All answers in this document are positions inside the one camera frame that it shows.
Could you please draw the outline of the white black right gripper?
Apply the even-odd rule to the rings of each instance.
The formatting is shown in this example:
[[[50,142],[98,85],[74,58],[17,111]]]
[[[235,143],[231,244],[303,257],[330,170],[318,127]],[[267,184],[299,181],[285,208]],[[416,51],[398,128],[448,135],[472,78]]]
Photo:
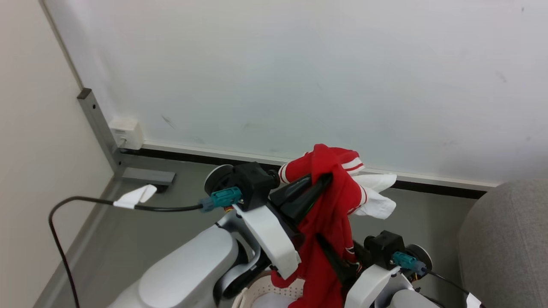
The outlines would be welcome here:
[[[343,308],[404,308],[400,266],[388,270],[374,264],[358,274],[357,265],[340,257],[323,235],[316,240],[341,284]]]

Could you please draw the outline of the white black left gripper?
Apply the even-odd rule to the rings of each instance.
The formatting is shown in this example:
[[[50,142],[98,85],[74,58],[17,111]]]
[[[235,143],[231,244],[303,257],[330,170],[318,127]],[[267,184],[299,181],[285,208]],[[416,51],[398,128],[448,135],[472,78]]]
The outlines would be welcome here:
[[[315,202],[329,187],[333,179],[331,173],[322,174],[315,183],[311,174],[285,185],[270,194],[270,203],[275,207],[283,206],[283,214],[299,225],[313,208]],[[294,244],[280,224],[278,217],[266,206],[267,201],[259,201],[258,207],[252,209],[252,201],[247,210],[243,210],[244,193],[234,188],[239,195],[235,200],[235,231],[250,245],[259,246],[282,279],[290,278],[301,263],[300,255]]]

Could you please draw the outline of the red white striped jacket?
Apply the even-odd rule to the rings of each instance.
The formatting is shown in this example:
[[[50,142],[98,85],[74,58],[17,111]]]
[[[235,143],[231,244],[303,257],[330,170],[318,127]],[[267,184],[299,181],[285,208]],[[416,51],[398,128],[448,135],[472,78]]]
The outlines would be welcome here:
[[[301,264],[297,271],[283,279],[273,273],[271,282],[277,288],[288,288],[303,279],[303,295],[288,308],[342,308],[341,283],[323,253],[316,234],[321,234],[335,253],[351,265],[358,265],[349,216],[368,215],[386,219],[396,208],[395,201],[381,195],[397,179],[395,174],[362,174],[364,163],[359,153],[344,148],[316,144],[312,151],[280,168],[282,183],[311,174],[317,183],[324,174],[332,181],[299,224],[306,236],[299,250]]]

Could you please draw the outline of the white perforated laundry basket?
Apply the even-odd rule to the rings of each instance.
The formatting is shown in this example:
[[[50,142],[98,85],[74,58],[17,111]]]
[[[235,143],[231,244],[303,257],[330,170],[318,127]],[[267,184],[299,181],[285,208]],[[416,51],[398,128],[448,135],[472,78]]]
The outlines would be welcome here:
[[[235,297],[231,308],[289,308],[303,296],[303,287],[304,280],[298,278],[287,288],[277,288],[265,271]]]

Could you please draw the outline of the white black baseboard strip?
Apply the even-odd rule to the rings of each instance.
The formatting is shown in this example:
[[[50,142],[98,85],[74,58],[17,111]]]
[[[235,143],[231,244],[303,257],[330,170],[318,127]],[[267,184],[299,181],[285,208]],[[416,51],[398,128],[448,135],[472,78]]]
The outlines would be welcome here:
[[[177,160],[182,162],[201,163],[209,165],[239,165],[247,162],[258,162],[264,169],[280,169],[289,158],[268,155],[245,154],[234,151],[196,148],[192,146],[172,147],[158,144],[145,144],[139,150],[121,149],[125,155]],[[488,191],[498,186],[497,183],[484,183],[473,180],[460,180],[444,177],[434,177],[412,173],[401,173],[376,168],[366,168],[362,174],[396,174],[396,183],[392,188],[435,195],[447,195],[459,198],[479,199]]]

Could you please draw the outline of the white wall socket box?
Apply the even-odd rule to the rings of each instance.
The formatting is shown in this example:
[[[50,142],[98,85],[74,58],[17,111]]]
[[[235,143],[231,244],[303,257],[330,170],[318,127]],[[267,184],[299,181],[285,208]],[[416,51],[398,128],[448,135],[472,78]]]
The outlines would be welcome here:
[[[144,135],[137,119],[114,118],[108,123],[119,148],[139,150],[144,144]]]

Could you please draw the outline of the grey metal frame post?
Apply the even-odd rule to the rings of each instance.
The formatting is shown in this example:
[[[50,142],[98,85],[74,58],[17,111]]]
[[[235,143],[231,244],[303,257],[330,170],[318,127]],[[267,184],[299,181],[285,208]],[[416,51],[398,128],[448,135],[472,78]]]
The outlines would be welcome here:
[[[77,95],[77,100],[116,179],[152,184],[157,187],[172,186],[176,180],[174,172],[136,168],[128,165],[131,161],[130,156],[121,152],[115,142],[92,89],[83,88]]]

